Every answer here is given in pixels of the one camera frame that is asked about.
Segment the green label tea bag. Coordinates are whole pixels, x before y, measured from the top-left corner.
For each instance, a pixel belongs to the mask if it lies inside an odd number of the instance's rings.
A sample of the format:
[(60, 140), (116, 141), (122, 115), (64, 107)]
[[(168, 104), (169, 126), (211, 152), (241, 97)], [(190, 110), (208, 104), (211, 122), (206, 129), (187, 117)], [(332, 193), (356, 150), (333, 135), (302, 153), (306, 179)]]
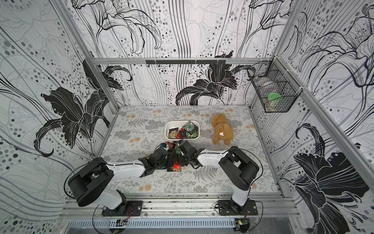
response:
[(195, 139), (198, 136), (199, 136), (198, 130), (194, 131), (194, 132), (187, 132), (187, 138), (189, 138), (189, 139)]

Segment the yellow green tea bag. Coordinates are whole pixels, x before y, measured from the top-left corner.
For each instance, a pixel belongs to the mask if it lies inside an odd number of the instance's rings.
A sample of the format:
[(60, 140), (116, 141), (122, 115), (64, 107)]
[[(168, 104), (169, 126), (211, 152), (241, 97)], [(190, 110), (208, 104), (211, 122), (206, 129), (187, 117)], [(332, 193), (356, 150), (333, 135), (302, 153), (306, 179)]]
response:
[(169, 139), (178, 139), (178, 134), (179, 134), (179, 128), (171, 128), (168, 130), (168, 138)]

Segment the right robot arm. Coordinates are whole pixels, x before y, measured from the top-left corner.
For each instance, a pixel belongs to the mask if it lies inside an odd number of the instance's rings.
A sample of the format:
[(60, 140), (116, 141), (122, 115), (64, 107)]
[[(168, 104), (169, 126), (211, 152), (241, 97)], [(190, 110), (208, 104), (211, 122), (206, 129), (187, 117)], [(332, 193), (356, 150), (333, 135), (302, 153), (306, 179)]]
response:
[(251, 184), (260, 167), (242, 149), (232, 146), (224, 151), (197, 150), (187, 140), (180, 140), (178, 149), (182, 152), (178, 159), (181, 166), (189, 164), (194, 168), (210, 166), (222, 169), (235, 185), (232, 206), (243, 208), (246, 205)]

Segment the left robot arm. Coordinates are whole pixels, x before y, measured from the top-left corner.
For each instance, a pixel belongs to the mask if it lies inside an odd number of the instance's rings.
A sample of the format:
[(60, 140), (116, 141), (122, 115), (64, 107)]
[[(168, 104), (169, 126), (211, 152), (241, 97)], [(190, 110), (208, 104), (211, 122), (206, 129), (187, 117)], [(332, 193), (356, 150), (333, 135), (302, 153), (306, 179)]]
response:
[(113, 210), (125, 201), (125, 197), (122, 192), (108, 188), (111, 182), (146, 177), (156, 170), (171, 169), (174, 163), (173, 156), (165, 149), (157, 149), (148, 157), (131, 162), (114, 163), (96, 158), (72, 175), (67, 185), (79, 207), (94, 203)]

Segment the white storage box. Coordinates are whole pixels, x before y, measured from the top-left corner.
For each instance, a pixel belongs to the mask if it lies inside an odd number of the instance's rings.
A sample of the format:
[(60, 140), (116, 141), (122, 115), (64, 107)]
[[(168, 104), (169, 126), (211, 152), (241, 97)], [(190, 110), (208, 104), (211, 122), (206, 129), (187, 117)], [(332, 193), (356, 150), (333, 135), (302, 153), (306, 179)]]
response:
[[(165, 138), (169, 141), (177, 141), (177, 140), (196, 140), (200, 136), (200, 125), (197, 121), (192, 121), (195, 126), (196, 126), (196, 131), (198, 130), (199, 136), (195, 139), (189, 139), (187, 138), (187, 132), (184, 130), (183, 126), (187, 123), (188, 121), (170, 121), (166, 124), (165, 126)], [(171, 128), (179, 128), (179, 134), (178, 134), (178, 139), (169, 139), (168, 138), (168, 130)]]

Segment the brown teddy bear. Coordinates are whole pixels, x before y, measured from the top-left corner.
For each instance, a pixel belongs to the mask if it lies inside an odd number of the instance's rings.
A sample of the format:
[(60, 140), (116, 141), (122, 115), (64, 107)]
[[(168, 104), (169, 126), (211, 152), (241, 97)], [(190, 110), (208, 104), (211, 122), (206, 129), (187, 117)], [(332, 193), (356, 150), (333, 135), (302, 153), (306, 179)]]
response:
[(212, 118), (214, 128), (212, 142), (218, 144), (221, 140), (225, 145), (231, 145), (234, 138), (233, 128), (228, 123), (228, 118), (224, 114), (216, 114)]

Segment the green lid cup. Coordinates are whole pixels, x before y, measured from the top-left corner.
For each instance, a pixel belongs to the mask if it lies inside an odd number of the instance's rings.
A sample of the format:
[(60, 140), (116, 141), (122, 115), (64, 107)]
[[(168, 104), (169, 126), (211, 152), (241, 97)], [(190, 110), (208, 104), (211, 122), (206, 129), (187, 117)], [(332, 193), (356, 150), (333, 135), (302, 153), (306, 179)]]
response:
[(271, 111), (276, 111), (279, 103), (282, 100), (282, 96), (278, 93), (270, 93), (268, 95), (268, 109)]

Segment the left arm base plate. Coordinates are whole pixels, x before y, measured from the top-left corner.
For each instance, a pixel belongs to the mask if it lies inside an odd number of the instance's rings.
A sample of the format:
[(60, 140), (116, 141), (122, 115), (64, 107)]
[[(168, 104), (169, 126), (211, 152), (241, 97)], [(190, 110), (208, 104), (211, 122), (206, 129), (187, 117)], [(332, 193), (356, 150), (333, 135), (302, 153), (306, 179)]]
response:
[(142, 211), (143, 201), (131, 200), (122, 202), (117, 208), (111, 210), (106, 207), (102, 210), (103, 216), (140, 216)]

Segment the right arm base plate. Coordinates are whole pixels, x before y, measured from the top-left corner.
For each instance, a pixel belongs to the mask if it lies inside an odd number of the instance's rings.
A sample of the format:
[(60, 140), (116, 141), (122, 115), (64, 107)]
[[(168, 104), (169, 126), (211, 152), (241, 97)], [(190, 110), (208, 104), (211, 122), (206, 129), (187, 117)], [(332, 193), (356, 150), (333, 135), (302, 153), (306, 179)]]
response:
[(219, 200), (215, 205), (221, 216), (230, 215), (258, 215), (255, 201), (248, 199), (243, 206), (236, 204), (233, 200)]

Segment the black bar on rail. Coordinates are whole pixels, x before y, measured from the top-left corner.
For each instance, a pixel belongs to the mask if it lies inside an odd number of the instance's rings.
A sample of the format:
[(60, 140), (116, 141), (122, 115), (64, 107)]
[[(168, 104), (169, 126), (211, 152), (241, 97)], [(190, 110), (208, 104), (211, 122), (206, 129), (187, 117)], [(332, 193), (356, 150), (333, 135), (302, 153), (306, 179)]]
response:
[(226, 64), (226, 59), (192, 59), (192, 60), (185, 60), (185, 59), (167, 59), (167, 60), (161, 60), (161, 59), (155, 59), (146, 60), (147, 65), (155, 64), (155, 65), (161, 65), (161, 64)]

